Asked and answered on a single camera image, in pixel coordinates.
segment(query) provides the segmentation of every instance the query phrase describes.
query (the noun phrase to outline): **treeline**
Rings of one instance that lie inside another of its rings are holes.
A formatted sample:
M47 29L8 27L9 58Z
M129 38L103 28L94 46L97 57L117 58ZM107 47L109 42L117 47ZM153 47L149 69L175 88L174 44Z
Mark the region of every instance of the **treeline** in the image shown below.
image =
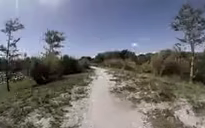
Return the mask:
M205 83L205 51L195 51L196 47L205 43L205 7L194 8L190 4L184 4L173 19L171 28L182 35L177 38L180 43L174 46L174 50L162 50L156 54L139 56L130 51L126 53L126 50L106 52L98 54L95 62L160 76L178 75L189 79L190 83ZM190 52L182 50L185 46L190 48Z
M15 38L14 35L24 28L18 19L11 19L1 30L7 40L5 45L0 44L0 71L5 72L8 91L10 91L10 80L18 71L31 76L40 85L89 68L88 58L77 60L68 55L61 55L60 48L63 47L66 38L62 32L56 30L47 30L44 33L45 51L41 56L28 57L24 54L21 57L17 48L21 38Z
M189 80L191 56L191 52L181 51L175 46L173 49L140 55L128 50L104 52L99 53L94 62L107 67L153 73L158 76L179 76ZM195 53L195 60L193 81L205 84L205 50Z

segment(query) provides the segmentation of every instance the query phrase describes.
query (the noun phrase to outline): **tree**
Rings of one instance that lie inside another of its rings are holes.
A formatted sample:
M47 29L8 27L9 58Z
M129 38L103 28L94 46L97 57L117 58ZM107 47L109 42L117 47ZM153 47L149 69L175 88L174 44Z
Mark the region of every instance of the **tree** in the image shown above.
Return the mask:
M190 82L193 81L195 48L205 42L205 9L195 9L185 4L171 23L174 31L183 32L183 38L178 38L181 43L187 44L191 49Z
M7 36L7 45L0 44L0 54L6 60L6 85L7 90L10 91L9 80L12 77L12 68L13 62L19 57L17 43L20 41L20 38L15 38L13 33L24 29L24 25L20 23L18 19L10 19L5 23L5 28L1 30Z
M65 37L62 32L56 30L47 30L44 41L48 45L48 48L45 47L46 55L51 53L59 55L60 52L57 49L63 47L62 42L65 41Z

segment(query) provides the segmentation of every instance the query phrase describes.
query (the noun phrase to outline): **ground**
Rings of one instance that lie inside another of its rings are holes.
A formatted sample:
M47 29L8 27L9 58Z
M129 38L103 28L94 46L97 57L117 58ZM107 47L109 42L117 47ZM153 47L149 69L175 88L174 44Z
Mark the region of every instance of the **ground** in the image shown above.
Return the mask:
M201 84L96 67L91 77L30 83L0 87L0 128L205 128Z
M0 86L0 127L57 128L66 122L72 102L87 96L91 72L69 75L47 85L26 79Z

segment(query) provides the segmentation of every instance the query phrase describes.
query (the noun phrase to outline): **vegetation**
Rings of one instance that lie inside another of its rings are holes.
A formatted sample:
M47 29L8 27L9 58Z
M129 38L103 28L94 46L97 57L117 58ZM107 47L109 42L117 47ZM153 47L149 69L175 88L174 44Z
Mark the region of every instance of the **vegetation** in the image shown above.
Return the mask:
M27 124L32 126L36 121L27 122L31 113L40 115L38 118L50 117L52 127L60 126L64 108L70 106L71 91L78 87L84 89L90 82L91 72L64 76L62 80L50 82L44 86L34 86L33 80L24 80L11 84L11 91L6 92L5 86L0 86L0 123L5 127L19 128ZM86 91L76 94L83 97Z
M195 48L205 42L205 10L195 9L189 4L185 4L175 17L172 28L175 31L183 32L183 38L178 38L183 44L188 44L191 48L190 82L195 77Z
M20 38L14 38L13 33L24 28L24 25L19 22L18 19L8 20L5 24L5 28L1 31L7 36L7 45L0 45L0 52L2 52L2 57L5 59L5 74L6 74L6 84L7 90L10 91L9 80L12 77L14 60L19 57L17 43Z

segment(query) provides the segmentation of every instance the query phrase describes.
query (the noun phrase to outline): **bare tree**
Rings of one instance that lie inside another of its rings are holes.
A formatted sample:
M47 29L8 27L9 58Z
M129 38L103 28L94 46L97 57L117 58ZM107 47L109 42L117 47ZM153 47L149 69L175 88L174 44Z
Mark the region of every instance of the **bare tree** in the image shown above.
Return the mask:
M13 61L20 55L17 49L17 42L20 41L20 38L15 38L13 33L21 29L24 29L24 25L18 19L10 19L5 23L5 28L1 30L7 36L7 45L0 44L0 56L6 60L5 75L8 91L10 91L9 80L12 77Z
M181 31L183 38L178 38L181 43L187 44L191 48L190 82L193 81L195 48L205 43L205 9L195 9L189 4L185 4L175 17L171 27L175 31Z

